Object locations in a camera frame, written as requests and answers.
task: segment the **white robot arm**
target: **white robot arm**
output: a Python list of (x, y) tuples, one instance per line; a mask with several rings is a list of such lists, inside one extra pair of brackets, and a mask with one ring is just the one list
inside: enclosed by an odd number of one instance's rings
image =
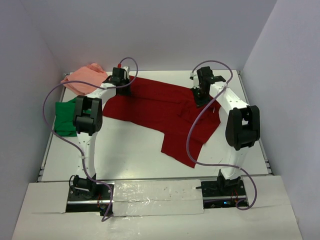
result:
[[(202, 67), (197, 73), (191, 73), (192, 92), (196, 104), (200, 107), (210, 101), (210, 95), (216, 96), (224, 87), (226, 90), (216, 99), (228, 114), (225, 130), (229, 144), (225, 164), (242, 167), (247, 152), (260, 138), (260, 111), (257, 106), (250, 106), (241, 100), (221, 76), (214, 76), (210, 67)], [(236, 180), (241, 170), (234, 167), (223, 167), (221, 174), (225, 180)]]
[[(101, 84), (102, 89), (97, 88), (86, 96), (78, 96), (75, 100), (73, 125), (76, 129), (79, 147), (85, 154), (86, 171), (93, 179), (96, 178), (95, 143), (97, 134), (102, 127), (103, 104), (117, 93), (122, 95), (130, 93), (130, 86), (116, 88), (116, 86), (123, 86), (130, 82), (129, 72), (128, 66), (114, 67), (112, 75)], [(74, 188), (91, 192), (92, 182), (86, 181), (87, 176), (83, 169), (81, 156), (79, 156), (77, 167), (76, 177), (73, 181)]]

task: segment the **white wall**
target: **white wall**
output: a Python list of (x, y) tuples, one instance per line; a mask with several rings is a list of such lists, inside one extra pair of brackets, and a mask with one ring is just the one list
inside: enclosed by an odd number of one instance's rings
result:
[[(0, 1), (0, 239), (11, 239), (28, 183), (38, 178), (49, 137), (45, 94), (62, 72), (18, 0)], [(57, 92), (48, 103), (54, 116)]]
[(278, 0), (242, 76), (304, 240), (320, 238), (319, 70), (320, 1)]
[(207, 59), (242, 70), (276, 3), (21, 1), (65, 72), (91, 62), (110, 70), (126, 56), (136, 58), (141, 70), (189, 70)]

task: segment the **red cloth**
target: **red cloth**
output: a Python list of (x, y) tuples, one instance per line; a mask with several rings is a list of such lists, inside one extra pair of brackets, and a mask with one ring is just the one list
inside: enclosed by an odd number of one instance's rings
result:
[[(109, 99), (103, 115), (164, 133), (161, 152), (194, 168), (196, 164), (187, 155), (186, 142), (191, 125), (203, 108), (196, 107), (192, 91), (182, 86), (137, 78), (131, 85), (131, 92), (131, 96), (117, 95)], [(202, 145), (220, 124), (219, 108), (219, 103), (214, 102), (192, 132), (189, 149), (196, 160)]]

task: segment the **pink cloth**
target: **pink cloth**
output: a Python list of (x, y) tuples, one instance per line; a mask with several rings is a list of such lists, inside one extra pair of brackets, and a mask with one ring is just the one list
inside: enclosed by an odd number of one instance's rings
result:
[[(102, 82), (106, 80), (107, 76), (107, 73), (99, 64), (92, 63), (87, 66), (83, 66), (74, 73), (66, 76), (61, 81), (61, 83), (65, 83), (68, 81), (83, 81), (86, 83), (94, 84), (96, 86), (100, 86)], [(64, 86), (77, 95), (87, 95), (97, 89), (96, 87), (76, 82), (65, 84)]]

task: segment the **green towel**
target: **green towel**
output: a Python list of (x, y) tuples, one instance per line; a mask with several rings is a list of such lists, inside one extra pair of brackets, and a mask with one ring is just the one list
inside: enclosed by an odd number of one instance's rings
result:
[(62, 137), (76, 137), (76, 127), (72, 121), (74, 119), (76, 98), (67, 102), (55, 103), (54, 131)]

